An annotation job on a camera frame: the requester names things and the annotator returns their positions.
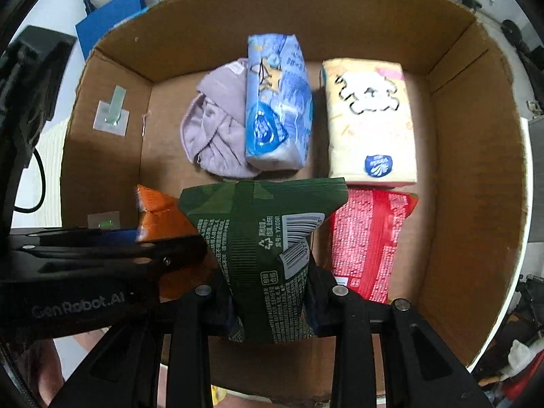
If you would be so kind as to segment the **cream tissue pack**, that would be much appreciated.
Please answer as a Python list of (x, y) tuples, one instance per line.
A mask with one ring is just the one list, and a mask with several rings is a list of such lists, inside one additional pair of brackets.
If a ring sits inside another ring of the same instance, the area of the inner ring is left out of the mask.
[(412, 112), (399, 63), (354, 58), (322, 62), (329, 176), (352, 185), (404, 187), (418, 181)]

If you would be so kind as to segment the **purple cloth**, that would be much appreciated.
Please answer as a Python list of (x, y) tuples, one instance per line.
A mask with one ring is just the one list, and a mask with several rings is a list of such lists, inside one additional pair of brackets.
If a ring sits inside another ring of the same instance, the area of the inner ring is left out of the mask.
[(180, 126), (186, 157), (227, 179), (253, 179), (260, 170), (245, 157), (247, 60), (240, 58), (205, 75)]

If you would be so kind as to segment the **white goose plush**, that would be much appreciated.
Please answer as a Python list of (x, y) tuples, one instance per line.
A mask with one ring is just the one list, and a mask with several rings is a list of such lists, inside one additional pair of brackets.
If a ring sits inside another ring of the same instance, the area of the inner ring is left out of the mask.
[(535, 357), (543, 350), (543, 338), (539, 338), (530, 345), (514, 340), (508, 353), (508, 365), (501, 370), (500, 381), (513, 378), (522, 372)]

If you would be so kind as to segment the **blue folded mat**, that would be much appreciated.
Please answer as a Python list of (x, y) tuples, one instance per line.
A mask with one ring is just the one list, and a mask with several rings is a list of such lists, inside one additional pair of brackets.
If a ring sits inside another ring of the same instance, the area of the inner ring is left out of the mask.
[(145, 0), (112, 0), (88, 14), (75, 25), (83, 58), (88, 59), (94, 46), (110, 30), (146, 10)]

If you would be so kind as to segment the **orange snack bag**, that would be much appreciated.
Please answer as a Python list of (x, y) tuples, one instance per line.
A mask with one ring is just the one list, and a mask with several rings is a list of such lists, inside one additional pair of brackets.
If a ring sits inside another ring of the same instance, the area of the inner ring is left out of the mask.
[[(141, 211), (137, 230), (138, 242), (163, 242), (170, 239), (198, 236), (197, 228), (178, 208), (178, 199), (139, 184), (136, 194)], [(171, 301), (203, 286), (219, 269), (211, 249), (192, 265), (163, 275), (159, 280), (161, 301)]]

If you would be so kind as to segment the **blue tissue pack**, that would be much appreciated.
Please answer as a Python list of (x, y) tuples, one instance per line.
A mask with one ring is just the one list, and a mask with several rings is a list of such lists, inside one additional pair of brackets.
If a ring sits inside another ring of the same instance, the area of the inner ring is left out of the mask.
[(312, 132), (312, 89), (294, 35), (247, 40), (245, 157), (261, 171), (300, 170)]

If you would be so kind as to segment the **green snack bag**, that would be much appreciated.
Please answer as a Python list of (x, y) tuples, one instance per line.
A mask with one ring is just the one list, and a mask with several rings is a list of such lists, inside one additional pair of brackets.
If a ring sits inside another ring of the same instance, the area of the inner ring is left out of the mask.
[(178, 207), (229, 286), (238, 343), (313, 337), (304, 294), (312, 234), (347, 203), (342, 178), (223, 182), (183, 190)]

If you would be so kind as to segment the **red snack bag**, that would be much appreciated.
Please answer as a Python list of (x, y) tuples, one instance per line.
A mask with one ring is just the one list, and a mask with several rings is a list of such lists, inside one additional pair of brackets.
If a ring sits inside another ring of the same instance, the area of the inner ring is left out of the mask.
[(419, 199), (378, 189), (347, 193), (347, 203), (331, 218), (332, 274), (364, 299), (386, 303), (399, 234)]

